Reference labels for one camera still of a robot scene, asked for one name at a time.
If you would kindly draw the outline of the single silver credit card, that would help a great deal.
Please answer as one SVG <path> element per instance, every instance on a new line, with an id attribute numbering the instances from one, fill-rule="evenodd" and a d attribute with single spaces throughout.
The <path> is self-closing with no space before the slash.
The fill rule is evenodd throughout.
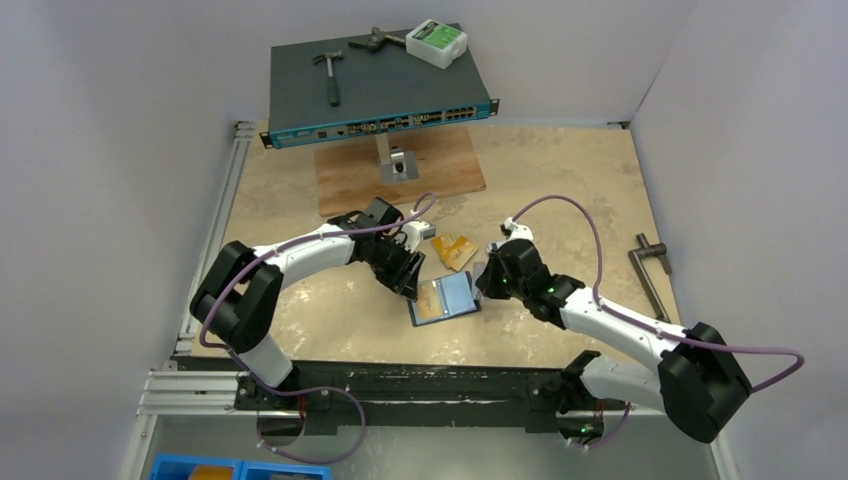
<path id="1" fill-rule="evenodd" d="M 486 268 L 485 262 L 474 262 L 472 264 L 472 267 L 471 267 L 471 273 L 470 273 L 471 296 L 472 296 L 472 299 L 477 303 L 482 301 L 483 295 L 481 293 L 480 288 L 476 285 L 476 283 L 477 283 L 478 279 L 481 277 L 481 275 L 483 274 L 485 268 Z"/>

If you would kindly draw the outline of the blue network switch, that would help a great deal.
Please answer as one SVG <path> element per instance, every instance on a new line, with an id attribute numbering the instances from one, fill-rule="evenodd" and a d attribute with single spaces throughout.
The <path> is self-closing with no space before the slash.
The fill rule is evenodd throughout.
<path id="1" fill-rule="evenodd" d="M 313 143 L 486 120 L 497 115 L 469 50 L 447 69 L 388 45 L 378 52 L 353 49 L 358 35 L 274 46 L 270 50 L 269 120 L 265 148 Z M 319 54 L 342 50 L 333 62 L 341 103 L 331 107 L 326 66 Z"/>

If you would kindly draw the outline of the blue plastic bin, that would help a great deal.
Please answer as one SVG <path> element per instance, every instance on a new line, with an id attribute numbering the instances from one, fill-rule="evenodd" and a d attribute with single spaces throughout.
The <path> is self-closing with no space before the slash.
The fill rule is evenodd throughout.
<path id="1" fill-rule="evenodd" d="M 149 479 L 198 479 L 199 470 L 217 470 L 207 479 L 323 479 L 333 478 L 329 467 L 241 459 L 158 454 Z"/>

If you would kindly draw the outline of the metal stand bracket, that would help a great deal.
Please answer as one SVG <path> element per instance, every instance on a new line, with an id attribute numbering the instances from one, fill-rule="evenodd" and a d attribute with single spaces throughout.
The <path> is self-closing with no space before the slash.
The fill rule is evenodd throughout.
<path id="1" fill-rule="evenodd" d="M 378 134 L 375 142 L 383 184 L 398 184 L 420 178 L 417 158 L 412 151 L 392 146 L 386 133 Z"/>

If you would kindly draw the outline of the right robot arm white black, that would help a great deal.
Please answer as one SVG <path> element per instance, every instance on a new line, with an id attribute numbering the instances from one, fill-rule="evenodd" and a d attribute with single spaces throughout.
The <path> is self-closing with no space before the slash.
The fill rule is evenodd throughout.
<path id="1" fill-rule="evenodd" d="M 561 392 L 573 406 L 596 398 L 646 406 L 663 412 L 689 438 L 710 443 L 753 392 L 717 329 L 705 323 L 684 328 L 639 315 L 626 321 L 584 282 L 551 272 L 527 239 L 495 248 L 475 285 L 487 299 L 517 300 L 534 318 L 634 359 L 621 365 L 597 356 L 565 375 Z"/>

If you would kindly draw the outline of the white green electrical box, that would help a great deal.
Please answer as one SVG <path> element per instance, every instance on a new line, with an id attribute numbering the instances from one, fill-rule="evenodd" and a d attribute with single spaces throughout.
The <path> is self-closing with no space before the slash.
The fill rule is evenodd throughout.
<path id="1" fill-rule="evenodd" d="M 405 35 L 409 55 L 447 69 L 468 48 L 468 35 L 458 27 L 427 19 Z"/>

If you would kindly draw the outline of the blue leather card holder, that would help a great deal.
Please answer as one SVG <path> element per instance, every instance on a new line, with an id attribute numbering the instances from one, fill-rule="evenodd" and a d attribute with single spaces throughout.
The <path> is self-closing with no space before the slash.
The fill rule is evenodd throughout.
<path id="1" fill-rule="evenodd" d="M 411 324 L 413 327 L 424 327 L 433 325 L 453 318 L 476 313 L 482 310 L 481 302 L 477 303 L 472 299 L 470 288 L 470 272 L 462 271 L 450 275 L 442 276 L 436 279 L 423 280 L 418 283 L 418 287 L 423 282 L 435 281 L 438 284 L 442 296 L 443 306 L 446 309 L 446 315 L 443 319 L 417 325 L 414 318 L 414 303 L 408 302 Z"/>

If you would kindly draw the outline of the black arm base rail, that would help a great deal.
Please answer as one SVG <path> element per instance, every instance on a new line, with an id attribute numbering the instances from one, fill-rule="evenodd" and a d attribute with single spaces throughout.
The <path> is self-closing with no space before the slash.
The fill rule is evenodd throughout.
<path id="1" fill-rule="evenodd" d="M 596 436 L 570 414 L 600 419 L 599 400 L 579 386 L 580 355 L 560 368 L 295 362 L 295 372 L 270 393 L 243 374 L 234 407 L 262 416 L 290 413 L 307 435 L 340 426 L 521 428 L 527 433 Z"/>

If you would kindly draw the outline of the aluminium frame rail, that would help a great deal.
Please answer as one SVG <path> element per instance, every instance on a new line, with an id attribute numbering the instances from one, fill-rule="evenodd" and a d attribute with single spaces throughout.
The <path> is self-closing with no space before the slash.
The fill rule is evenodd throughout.
<path id="1" fill-rule="evenodd" d="M 594 395 L 572 369 L 306 362 L 292 391 L 260 385 L 235 371 L 161 371 L 149 375 L 140 412 L 158 415 L 283 416 L 343 413 L 361 406 L 368 420 L 390 415 L 458 417 L 496 408 L 530 414 L 589 410 Z"/>

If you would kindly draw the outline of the small black hammer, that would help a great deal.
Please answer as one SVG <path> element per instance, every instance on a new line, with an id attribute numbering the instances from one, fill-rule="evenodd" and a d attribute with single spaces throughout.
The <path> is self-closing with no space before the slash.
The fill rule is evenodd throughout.
<path id="1" fill-rule="evenodd" d="M 338 83 L 335 77 L 334 65 L 333 62 L 336 60 L 342 60 L 344 58 L 344 54 L 342 50 L 325 52 L 319 55 L 316 55 L 312 62 L 314 65 L 319 65 L 324 63 L 326 66 L 326 93 L 327 93 L 327 101 L 331 107 L 338 107 L 341 103 L 340 100 L 340 92 Z"/>

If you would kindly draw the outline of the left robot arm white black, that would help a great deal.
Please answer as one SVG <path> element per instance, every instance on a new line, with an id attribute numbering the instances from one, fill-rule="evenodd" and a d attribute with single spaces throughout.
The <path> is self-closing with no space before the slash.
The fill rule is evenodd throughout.
<path id="1" fill-rule="evenodd" d="M 367 264 L 376 280 L 414 301 L 425 256 L 419 244 L 434 237 L 434 225 L 421 220 L 424 209 L 404 215 L 376 197 L 363 211 L 327 220 L 311 233 L 268 246 L 239 241 L 218 253 L 190 301 L 189 313 L 214 334 L 242 368 L 260 382 L 259 395 L 272 408 L 297 399 L 296 368 L 272 338 L 271 323 L 280 293 L 324 270 L 355 262 Z"/>

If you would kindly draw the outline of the dark metal tool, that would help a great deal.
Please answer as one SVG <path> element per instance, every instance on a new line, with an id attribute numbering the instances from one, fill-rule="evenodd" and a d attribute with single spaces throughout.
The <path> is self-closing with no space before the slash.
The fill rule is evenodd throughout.
<path id="1" fill-rule="evenodd" d="M 396 45 L 406 48 L 406 40 L 381 30 L 378 27 L 371 29 L 371 35 L 366 41 L 349 41 L 348 46 L 353 49 L 366 50 L 369 52 L 378 52 L 383 49 L 386 44 Z"/>

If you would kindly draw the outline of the brown wooden board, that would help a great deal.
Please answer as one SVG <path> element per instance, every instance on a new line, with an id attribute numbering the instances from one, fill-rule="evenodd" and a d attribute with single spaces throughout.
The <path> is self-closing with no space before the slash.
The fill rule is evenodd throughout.
<path id="1" fill-rule="evenodd" d="M 415 157 L 419 177 L 395 182 L 378 159 L 378 136 L 318 147 L 314 158 L 321 216 L 362 210 L 374 197 L 404 204 L 426 192 L 448 197 L 486 188 L 467 128 L 424 128 L 386 138 Z"/>

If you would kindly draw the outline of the single gold credit card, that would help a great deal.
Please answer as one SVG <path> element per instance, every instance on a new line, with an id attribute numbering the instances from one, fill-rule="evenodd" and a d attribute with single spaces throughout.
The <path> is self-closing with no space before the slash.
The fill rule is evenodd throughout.
<path id="1" fill-rule="evenodd" d="M 435 281 L 423 282 L 418 287 L 418 299 L 414 303 L 414 318 L 417 325 L 439 321 L 446 315 L 442 296 Z"/>

